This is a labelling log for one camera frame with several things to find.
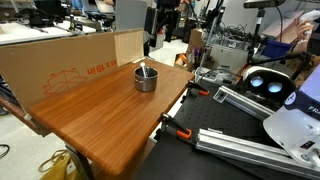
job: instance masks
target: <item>metal frame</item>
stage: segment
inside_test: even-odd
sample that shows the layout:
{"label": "metal frame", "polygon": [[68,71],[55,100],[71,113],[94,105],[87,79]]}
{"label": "metal frame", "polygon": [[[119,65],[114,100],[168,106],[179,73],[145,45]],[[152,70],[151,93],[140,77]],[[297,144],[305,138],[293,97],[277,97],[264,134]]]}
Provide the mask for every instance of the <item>metal frame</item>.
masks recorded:
{"label": "metal frame", "polygon": [[303,178],[320,179],[320,168],[299,164],[283,149],[254,143],[239,138],[199,130],[196,149],[265,166]]}
{"label": "metal frame", "polygon": [[255,101],[242,96],[239,93],[234,92],[233,90],[221,86],[217,93],[213,96],[213,99],[222,103],[223,101],[227,101],[228,103],[238,107],[239,109],[245,111],[246,113],[260,119],[261,121],[265,120],[267,117],[271,116],[275,112],[262,106]]}

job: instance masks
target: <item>black pole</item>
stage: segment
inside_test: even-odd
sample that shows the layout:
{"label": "black pole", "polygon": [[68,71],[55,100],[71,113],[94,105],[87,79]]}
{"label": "black pole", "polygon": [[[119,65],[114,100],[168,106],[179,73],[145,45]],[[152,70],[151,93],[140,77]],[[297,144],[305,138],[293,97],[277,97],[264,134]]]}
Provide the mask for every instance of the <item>black pole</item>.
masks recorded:
{"label": "black pole", "polygon": [[264,9],[259,9],[258,14],[257,14],[257,24],[256,24],[256,29],[254,31],[253,39],[251,41],[251,45],[248,48],[248,58],[247,58],[247,63],[252,64],[253,63],[253,55],[254,55],[254,47],[256,45],[258,36],[259,36],[259,30],[260,26],[262,23],[262,18],[266,14],[266,11]]}

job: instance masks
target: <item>person's arm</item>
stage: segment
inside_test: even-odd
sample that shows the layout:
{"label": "person's arm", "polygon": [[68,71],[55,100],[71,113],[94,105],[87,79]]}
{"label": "person's arm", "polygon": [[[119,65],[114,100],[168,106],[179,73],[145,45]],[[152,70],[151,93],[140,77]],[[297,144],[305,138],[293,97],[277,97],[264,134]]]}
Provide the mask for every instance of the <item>person's arm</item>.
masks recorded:
{"label": "person's arm", "polygon": [[313,29],[313,25],[311,24],[312,20],[306,20],[301,23],[299,23],[298,19],[294,20],[294,23],[296,24],[296,34],[298,36],[297,40],[298,43],[293,48],[292,52],[305,52],[308,47],[308,41],[310,39],[311,34],[305,35],[304,32]]}
{"label": "person's arm", "polygon": [[114,0],[104,0],[104,2],[110,6],[114,6]]}

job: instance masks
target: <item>table leg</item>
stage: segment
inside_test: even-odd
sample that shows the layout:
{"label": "table leg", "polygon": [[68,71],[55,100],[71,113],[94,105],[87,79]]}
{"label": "table leg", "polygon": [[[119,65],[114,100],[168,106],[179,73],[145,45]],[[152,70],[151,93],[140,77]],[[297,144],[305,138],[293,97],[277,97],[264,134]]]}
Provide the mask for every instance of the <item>table leg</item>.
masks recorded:
{"label": "table leg", "polygon": [[76,166],[81,179],[83,180],[94,180],[91,167],[89,165],[88,159],[77,151],[74,147],[66,143],[66,148],[71,156],[71,159]]}

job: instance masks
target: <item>stainless steel cup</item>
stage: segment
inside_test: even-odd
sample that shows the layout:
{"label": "stainless steel cup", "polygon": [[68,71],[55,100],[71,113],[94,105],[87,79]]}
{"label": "stainless steel cup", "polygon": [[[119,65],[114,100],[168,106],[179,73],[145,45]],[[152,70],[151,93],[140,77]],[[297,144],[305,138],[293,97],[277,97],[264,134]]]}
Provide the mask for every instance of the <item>stainless steel cup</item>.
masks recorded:
{"label": "stainless steel cup", "polygon": [[143,76],[141,67],[134,70],[136,88],[144,92],[154,91],[157,87],[158,71],[150,67],[146,67],[146,70],[147,78]]}

